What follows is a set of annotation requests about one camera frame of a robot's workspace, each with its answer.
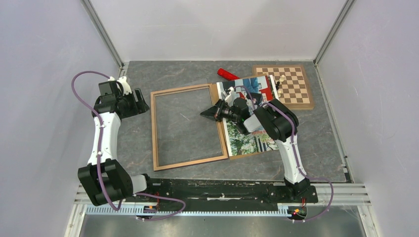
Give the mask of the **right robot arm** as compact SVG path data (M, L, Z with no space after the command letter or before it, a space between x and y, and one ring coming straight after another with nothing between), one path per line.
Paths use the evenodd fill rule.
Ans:
M223 119L232 121L238 131L249 135L263 128L267 135L276 143L285 168L285 194L291 201L299 201L310 188L310 178L305 172L297 145L296 115L278 99L265 102L249 112L244 98L236 98L232 105L219 99L212 107L200 113L201 116L216 122Z

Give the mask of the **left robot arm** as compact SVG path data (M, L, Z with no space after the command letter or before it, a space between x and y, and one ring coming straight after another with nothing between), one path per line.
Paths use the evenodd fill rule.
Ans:
M95 206L122 201L136 194L142 201L154 198L155 188L148 175L131 177L117 160L117 138L122 119L145 113L149 106L139 88L131 89L126 76L109 78L99 84L100 96L92 116L95 135L87 165L78 169L78 178Z

